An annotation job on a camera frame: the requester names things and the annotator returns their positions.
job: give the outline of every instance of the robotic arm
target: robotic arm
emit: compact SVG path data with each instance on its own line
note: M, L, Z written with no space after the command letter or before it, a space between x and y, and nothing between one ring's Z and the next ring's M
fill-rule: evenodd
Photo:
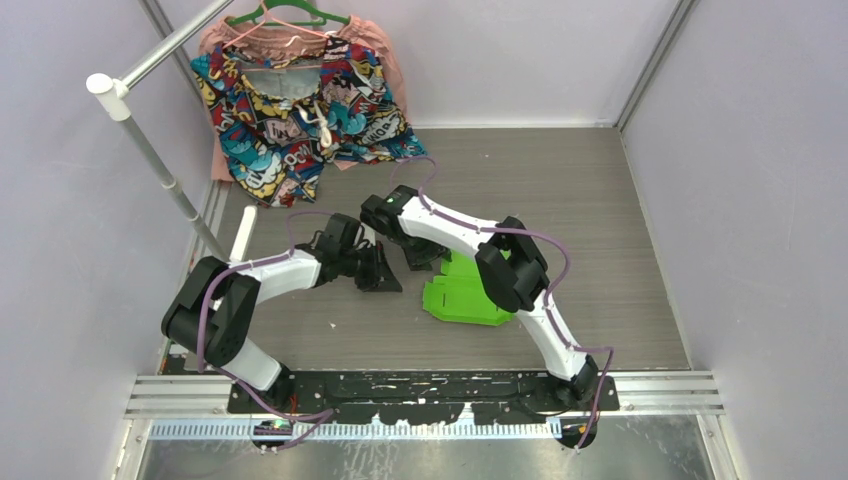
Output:
M412 269L426 268L449 250L473 257L489 298L516 314L541 351L548 372L560 380L557 395L566 404L584 403L594 393L598 367L590 355L575 350L577 342L556 306L544 305L550 283L547 262L529 236L482 231L490 228L524 229L524 225L512 217L500 223L473 218L419 198L406 186L385 198L372 195L362 204L360 220L334 214L313 242L242 264L241 273L219 284L212 298L220 304L209 312L205 329L206 361L244 380L272 405L283 405L293 388L288 368L247 338L255 305L293 290L318 287L339 275L353 277L363 291L400 291L382 244L373 239L376 231L403 248ZM167 337L196 350L203 296L212 280L231 266L213 257L198 262L163 319ZM557 335L548 311L568 344Z

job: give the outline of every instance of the colorful shirt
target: colorful shirt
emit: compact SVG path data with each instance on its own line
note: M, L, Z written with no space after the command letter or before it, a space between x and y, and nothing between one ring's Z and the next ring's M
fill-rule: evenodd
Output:
M297 98L263 92L243 71L314 61L320 62L320 81L311 94L291 95ZM334 159L376 163L426 153L392 101L377 56L362 45L329 37L323 52L277 63L219 45L191 66L230 173L262 205L315 201L318 177ZM332 136L327 148L318 140L319 116Z

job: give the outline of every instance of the white wall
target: white wall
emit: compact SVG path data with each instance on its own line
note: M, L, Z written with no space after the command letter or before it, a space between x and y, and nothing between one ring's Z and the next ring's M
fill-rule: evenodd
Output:
M158 38L132 1L10 2L0 22L0 478L108 478L190 227L85 79L124 73ZM199 203L211 135L176 67L129 103Z
M625 132L754 479L845 478L848 4L700 2Z
M175 25L205 4L159 1ZM418 126L584 126L618 119L676 0L317 3L389 34ZM228 12L256 5L237 0ZM297 18L290 12L273 11Z

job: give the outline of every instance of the gray wood surface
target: gray wood surface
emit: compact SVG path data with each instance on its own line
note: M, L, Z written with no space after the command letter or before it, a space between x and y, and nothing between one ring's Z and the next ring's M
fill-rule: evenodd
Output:
M440 164L427 188L435 201L480 218L517 216L529 229L560 239L573 260L555 293L569 328L587 346L616 348L613 367L687 368L621 141L613 129L469 129L418 132ZM320 209L358 217L371 194L389 191L394 164L329 165L319 198L293 209L260 209L251 258L288 247L285 217ZM404 165L396 180L418 186L429 164ZM219 237L232 245L242 210L251 204L230 191ZM308 241L326 217L293 221ZM561 255L540 245L554 278ZM517 320L499 327L443 323L422 309L432 272L410 272L399 247L387 245L402 294L362 293L352 279L293 292L257 307L250 337L292 368L509 369L543 368Z

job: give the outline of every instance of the pink garment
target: pink garment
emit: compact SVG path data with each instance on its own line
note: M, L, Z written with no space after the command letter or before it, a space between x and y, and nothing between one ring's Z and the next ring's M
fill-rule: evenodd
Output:
M215 49L216 44L231 42L255 26L251 23L241 23L231 26L227 24L227 21L231 18L224 18L204 30L200 36L200 55L211 53ZM300 37L300 39L296 39L294 42L291 42L291 45L286 47L286 44L295 35ZM404 115L406 115L406 86L403 83L403 74L401 74L400 65L392 52L392 43L386 32L374 22L362 20L355 15L351 15L350 23L342 27L335 35L349 42L358 43L374 50L383 66L383 78L386 79L386 83L389 85L392 98ZM250 32L249 35L239 39L233 45L250 56L284 60L309 53L320 53L326 45L326 40L317 35L309 35L308 33L301 33L280 27L260 27ZM221 142L217 138L215 139L212 150L212 180L233 181L233 177L227 168L227 160L224 157L224 152L221 151Z

